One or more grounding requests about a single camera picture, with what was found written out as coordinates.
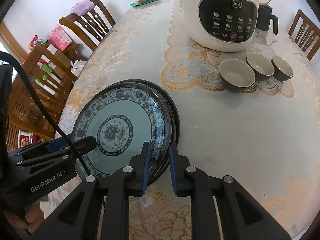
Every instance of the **pink package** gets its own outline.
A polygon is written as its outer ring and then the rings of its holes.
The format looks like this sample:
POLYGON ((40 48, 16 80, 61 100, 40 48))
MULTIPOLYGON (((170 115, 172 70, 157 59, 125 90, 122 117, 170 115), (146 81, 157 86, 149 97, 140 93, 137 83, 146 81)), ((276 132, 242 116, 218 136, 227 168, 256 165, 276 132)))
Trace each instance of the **pink package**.
POLYGON ((86 13, 90 12, 92 9, 94 9, 94 3, 90 0, 84 0, 73 6, 70 9, 70 12, 75 13, 76 15, 81 17, 82 15, 85 15, 86 13))
POLYGON ((61 51, 64 51, 64 49, 72 43, 72 39, 59 24, 51 31, 48 40, 53 46, 61 51))

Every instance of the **purple towel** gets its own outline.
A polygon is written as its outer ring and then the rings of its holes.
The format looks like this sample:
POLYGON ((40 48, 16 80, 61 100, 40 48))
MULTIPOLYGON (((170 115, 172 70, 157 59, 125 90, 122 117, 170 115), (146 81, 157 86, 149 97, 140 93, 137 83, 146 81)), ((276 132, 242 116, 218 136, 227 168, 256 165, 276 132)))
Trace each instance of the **purple towel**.
POLYGON ((94 9, 94 3, 90 0, 85 0, 83 2, 77 3, 70 9, 71 13, 75 13, 78 16, 85 15, 86 13, 90 12, 94 9))

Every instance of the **control panel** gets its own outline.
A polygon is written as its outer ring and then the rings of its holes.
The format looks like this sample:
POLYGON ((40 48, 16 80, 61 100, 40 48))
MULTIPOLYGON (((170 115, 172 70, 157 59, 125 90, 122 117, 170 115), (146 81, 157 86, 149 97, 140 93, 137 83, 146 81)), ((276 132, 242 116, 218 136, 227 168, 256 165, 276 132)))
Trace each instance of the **control panel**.
POLYGON ((210 35, 223 41, 244 42, 254 33, 258 9, 248 0, 202 0, 198 13, 210 35))

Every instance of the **plate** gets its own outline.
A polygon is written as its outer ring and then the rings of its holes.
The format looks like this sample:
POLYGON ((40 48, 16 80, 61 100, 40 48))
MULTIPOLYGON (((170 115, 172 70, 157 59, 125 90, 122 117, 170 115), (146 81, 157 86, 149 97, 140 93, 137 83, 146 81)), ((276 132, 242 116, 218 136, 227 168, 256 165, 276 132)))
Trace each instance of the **plate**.
MULTIPOLYGON (((143 142, 151 143, 149 177, 162 162, 171 139, 171 119, 163 98, 148 86, 118 83, 95 95, 82 109, 72 131, 72 141, 92 135, 95 150, 83 156, 90 172, 101 178, 129 164, 141 152, 143 142)), ((76 170, 86 177, 79 160, 76 170)))
MULTIPOLYGON (((179 138, 180 138, 180 119, 179 119, 179 114, 178 114, 178 109, 172 100, 172 98, 169 96, 169 94, 160 86, 154 84, 153 82, 147 81, 147 80, 142 80, 142 79, 127 79, 123 80, 118 83, 124 83, 124 82, 135 82, 135 83, 140 83, 143 85, 146 85, 156 92, 158 92, 164 100, 164 104, 168 107, 170 117, 171 117, 171 129, 172 129, 172 136, 171 136, 171 141, 175 142, 177 145, 179 143, 179 138)), ((169 158, 168 154, 165 155, 164 161, 159 165, 158 171, 154 174, 154 177, 149 178, 149 184, 153 183, 156 181, 163 173, 164 171, 168 168, 169 166, 169 158)))

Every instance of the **floral tablecloth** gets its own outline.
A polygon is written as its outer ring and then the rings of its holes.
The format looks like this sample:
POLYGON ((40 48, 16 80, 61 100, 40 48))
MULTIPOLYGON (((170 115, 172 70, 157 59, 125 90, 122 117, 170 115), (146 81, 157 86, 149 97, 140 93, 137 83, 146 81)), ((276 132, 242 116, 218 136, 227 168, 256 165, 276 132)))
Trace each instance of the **floral tablecloth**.
MULTIPOLYGON (((182 14, 181 0, 129 10, 87 62, 59 126, 71 133, 85 104, 112 83, 157 83, 179 111, 179 152, 208 175, 235 177, 295 237, 320 208, 320 83, 310 62, 281 27, 278 35, 256 30, 238 53, 204 48, 188 36, 182 14), (256 82, 239 94, 225 90, 219 63, 248 53, 283 57, 294 77, 256 82)), ((52 192, 51 210, 79 182, 77 176, 52 192)), ((130 198, 129 226, 133 240, 191 239, 190 199, 174 196, 169 170, 145 196, 130 198)))

